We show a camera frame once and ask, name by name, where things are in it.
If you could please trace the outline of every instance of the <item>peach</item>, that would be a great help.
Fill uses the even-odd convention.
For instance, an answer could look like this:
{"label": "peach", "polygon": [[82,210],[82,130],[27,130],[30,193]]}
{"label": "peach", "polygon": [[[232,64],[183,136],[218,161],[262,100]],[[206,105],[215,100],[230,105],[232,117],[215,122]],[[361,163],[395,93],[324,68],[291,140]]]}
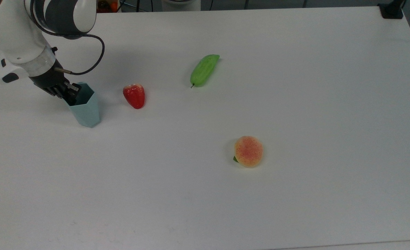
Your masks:
{"label": "peach", "polygon": [[262,143],[252,136],[242,136],[234,144],[234,159],[244,167],[254,168],[262,160]]}

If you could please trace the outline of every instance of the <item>strawberry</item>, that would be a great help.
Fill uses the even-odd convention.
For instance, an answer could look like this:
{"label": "strawberry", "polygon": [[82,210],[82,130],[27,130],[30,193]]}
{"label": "strawberry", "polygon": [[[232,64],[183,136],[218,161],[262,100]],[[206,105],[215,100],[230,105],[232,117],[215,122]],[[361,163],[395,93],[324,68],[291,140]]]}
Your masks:
{"label": "strawberry", "polygon": [[124,87],[123,95],[126,101],[134,107],[134,109],[140,109],[145,104],[145,90],[141,84],[133,84]]}

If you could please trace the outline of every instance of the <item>black cable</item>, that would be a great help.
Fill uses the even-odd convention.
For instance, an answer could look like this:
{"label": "black cable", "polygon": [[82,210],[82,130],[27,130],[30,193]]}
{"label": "black cable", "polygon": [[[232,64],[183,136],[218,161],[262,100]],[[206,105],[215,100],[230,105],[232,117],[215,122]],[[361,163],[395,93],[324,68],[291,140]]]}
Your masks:
{"label": "black cable", "polygon": [[95,62],[95,64],[91,67],[91,68],[89,68],[88,70],[86,70],[86,71],[83,71],[83,72],[81,72],[81,73],[74,73],[74,72],[72,72],[72,71],[69,71],[69,70],[65,70],[65,72],[66,73],[68,73],[68,74],[71,74],[71,75],[76,75],[76,76],[80,76],[80,75],[84,75],[84,74],[86,74],[86,73],[88,73],[88,72],[90,72],[90,71],[92,71],[95,67],[97,67],[97,65],[100,63],[100,61],[101,61],[101,59],[103,58],[103,55],[104,55],[104,48],[105,48],[105,45],[104,45],[104,41],[101,39],[101,38],[99,38],[98,36],[96,36],[96,35],[90,35],[90,34],[80,34],[80,35],[69,35],[69,34],[67,34],[67,35],[65,35],[65,34],[58,34],[58,33],[53,33],[53,32],[50,32],[50,31],[48,31],[48,30],[45,30],[39,23],[38,23],[38,21],[37,21],[37,19],[36,19],[36,17],[35,17],[35,14],[34,14],[34,6],[33,6],[33,3],[35,2],[35,0],[31,0],[31,5],[30,5],[30,11],[31,11],[31,16],[32,16],[32,21],[38,26],[38,28],[41,30],[41,31],[43,31],[44,33],[46,33],[46,34],[48,34],[48,35],[54,35],[54,36],[60,36],[60,37],[63,37],[63,38],[81,38],[81,37],[91,37],[91,38],[96,38],[96,39],[98,39],[100,42],[101,42],[101,54],[100,54],[100,57],[98,58],[98,60],[97,60],[97,62]]}
{"label": "black cable", "polygon": [[[129,6],[129,7],[133,7],[134,9],[137,9],[137,6],[130,5],[129,3],[124,3],[124,5]],[[140,8],[139,12],[142,12],[142,11],[143,12],[150,12],[150,11],[147,11],[147,10],[144,10],[144,9]]]}
{"label": "black cable", "polygon": [[117,8],[116,13],[121,9],[122,5],[123,5],[125,2],[126,2],[126,0],[123,0],[123,2],[120,2],[120,1],[119,1],[120,6]]}

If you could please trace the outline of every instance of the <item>light blue cup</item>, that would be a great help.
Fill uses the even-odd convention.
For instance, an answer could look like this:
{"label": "light blue cup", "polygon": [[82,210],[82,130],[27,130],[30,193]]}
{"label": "light blue cup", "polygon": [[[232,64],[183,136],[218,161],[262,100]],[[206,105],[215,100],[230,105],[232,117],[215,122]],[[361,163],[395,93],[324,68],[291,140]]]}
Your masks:
{"label": "light blue cup", "polygon": [[76,103],[73,106],[67,103],[66,105],[80,125],[93,128],[100,123],[97,94],[86,82],[79,82],[78,85],[81,86],[81,90],[76,98]]}

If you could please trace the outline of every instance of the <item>white table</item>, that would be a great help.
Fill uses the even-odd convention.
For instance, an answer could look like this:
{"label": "white table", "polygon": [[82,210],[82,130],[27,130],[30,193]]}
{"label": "white table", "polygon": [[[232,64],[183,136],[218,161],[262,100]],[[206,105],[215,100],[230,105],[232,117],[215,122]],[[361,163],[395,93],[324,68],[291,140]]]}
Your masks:
{"label": "white table", "polygon": [[[78,125],[0,84],[0,250],[259,250],[410,240],[410,28],[377,7],[100,14]],[[73,71],[98,41],[48,38]],[[201,57],[221,55],[205,87]],[[122,87],[143,84],[130,107]],[[233,143],[259,138],[243,169]]]}

